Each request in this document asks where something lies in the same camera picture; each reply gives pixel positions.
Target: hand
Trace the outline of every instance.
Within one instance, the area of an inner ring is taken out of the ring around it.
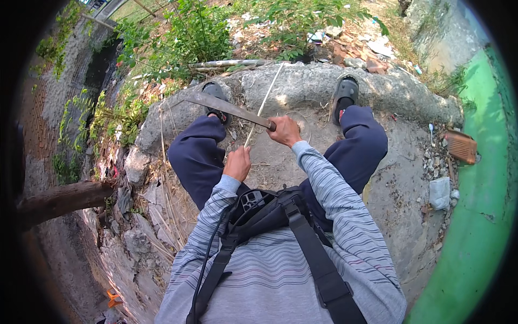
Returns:
[[[302,137],[300,136],[300,128],[298,127],[297,122],[290,117],[270,117],[268,120],[277,125],[277,129],[274,132],[266,130],[268,135],[270,135],[270,138],[274,141],[291,148],[293,144],[302,140]]]
[[[237,150],[227,156],[227,163],[223,168],[223,174],[231,176],[239,182],[243,182],[250,171],[250,146],[244,148],[241,145]]]

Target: orange plastic object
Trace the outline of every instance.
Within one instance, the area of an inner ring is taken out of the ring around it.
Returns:
[[[477,142],[471,136],[458,131],[448,131],[444,138],[448,141],[448,151],[452,156],[469,164],[475,164]]]
[[[111,289],[106,290],[106,293],[108,294],[108,297],[110,298],[110,301],[108,302],[108,307],[112,308],[115,305],[122,304],[122,302],[119,302],[119,301],[115,300],[115,298],[120,297],[120,295],[118,293],[111,294],[110,290]]]

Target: green painted surface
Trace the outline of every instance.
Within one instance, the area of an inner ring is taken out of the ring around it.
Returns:
[[[477,105],[465,111],[464,131],[477,141],[482,160],[459,169],[461,198],[441,256],[405,323],[466,320],[493,279],[507,245],[516,206],[514,173],[508,172],[516,168],[514,157],[509,159],[509,153],[514,155],[515,133],[509,136],[509,132],[515,132],[516,121],[508,113],[512,107],[507,85],[495,78],[497,61],[488,53],[480,51],[471,60],[468,88],[462,93]]]

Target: machete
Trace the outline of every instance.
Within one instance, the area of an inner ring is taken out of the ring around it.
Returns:
[[[185,98],[184,100],[192,102],[193,104],[207,106],[220,111],[224,111],[227,114],[231,114],[233,116],[251,121],[254,124],[266,127],[272,132],[274,132],[277,129],[277,125],[275,125],[274,122],[269,121],[263,117],[254,115],[253,113],[247,111],[244,108],[239,108],[231,103],[226,102],[225,100],[221,100],[207,93],[195,92],[191,94],[189,97]]]

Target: sandal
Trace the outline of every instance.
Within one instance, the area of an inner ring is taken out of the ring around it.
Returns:
[[[209,82],[203,86],[202,92],[210,94],[215,96],[216,98],[219,98],[221,100],[225,100],[228,102],[227,97],[223,93],[223,90],[221,90],[221,86],[215,82]],[[220,119],[221,123],[224,127],[227,127],[230,125],[230,122],[232,121],[232,116],[230,114],[227,114],[226,112],[219,111],[214,108],[210,108],[205,106],[205,114],[208,116],[210,114],[216,114],[216,116]]]
[[[340,110],[337,109],[341,98],[350,98],[353,104],[358,101],[358,82],[352,76],[342,75],[336,84],[335,93],[331,97],[333,103],[333,124],[340,126]]]

